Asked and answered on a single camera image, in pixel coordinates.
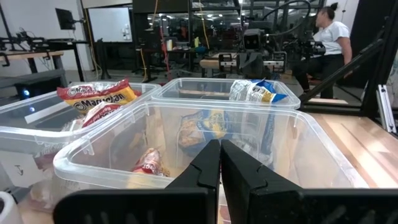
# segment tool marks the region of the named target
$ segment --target white shirt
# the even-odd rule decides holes
[[[313,38],[321,41],[326,48],[325,55],[341,54],[341,46],[338,44],[339,37],[349,38],[349,29],[342,22],[332,22],[328,27],[317,32]]]

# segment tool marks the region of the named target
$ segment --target box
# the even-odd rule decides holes
[[[150,100],[151,94],[160,88],[160,85],[145,83],[130,85],[133,90],[142,92],[134,103]],[[58,150],[118,113],[83,129],[61,131],[66,123],[78,116],[80,113],[55,91],[0,107],[0,190],[14,192],[18,187],[29,188],[34,184],[36,187],[31,193],[41,195],[38,191],[47,187],[46,182],[51,182],[53,169],[48,168],[52,168],[52,159]],[[38,207],[47,209],[51,205],[46,203]]]
[[[229,101],[229,91],[235,79],[226,78],[176,78],[168,82],[153,95],[156,100],[187,101],[189,103],[217,103],[225,106],[264,106],[296,110],[299,98],[287,86],[278,81],[267,80],[274,85],[277,93],[287,95],[277,103]]]
[[[304,188],[368,187],[319,124],[305,113],[174,101],[140,102],[130,109],[64,147],[53,161],[55,173],[89,188],[163,188],[210,139],[230,139]],[[195,126],[189,128],[187,118]],[[196,128],[201,125],[207,129]],[[201,134],[210,138],[192,147],[183,144],[182,139]],[[150,147],[159,150],[170,177],[131,172]],[[222,190],[220,205],[226,205]]]

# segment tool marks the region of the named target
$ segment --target computer monitor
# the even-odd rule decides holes
[[[57,13],[58,22],[60,24],[61,30],[74,30],[75,21],[73,20],[72,12],[65,9],[55,8]]]

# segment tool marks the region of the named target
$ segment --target yellow snack bag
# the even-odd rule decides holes
[[[57,95],[79,112],[86,114],[103,101],[125,105],[135,100],[141,93],[135,93],[129,85],[129,80],[123,79],[115,85],[94,82],[57,88]]]

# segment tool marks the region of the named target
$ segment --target white label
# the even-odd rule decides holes
[[[16,187],[30,187],[44,180],[44,174],[33,159],[33,155],[0,151],[0,161]]]
[[[61,103],[57,103],[56,105],[50,106],[46,109],[43,109],[41,111],[38,111],[36,113],[32,113],[28,116],[25,117],[25,121],[27,124],[30,124],[34,121],[37,121],[39,119],[42,119],[48,115],[51,115],[55,112],[58,112],[64,108],[67,108],[69,106],[69,104],[67,104],[66,102],[61,102]]]

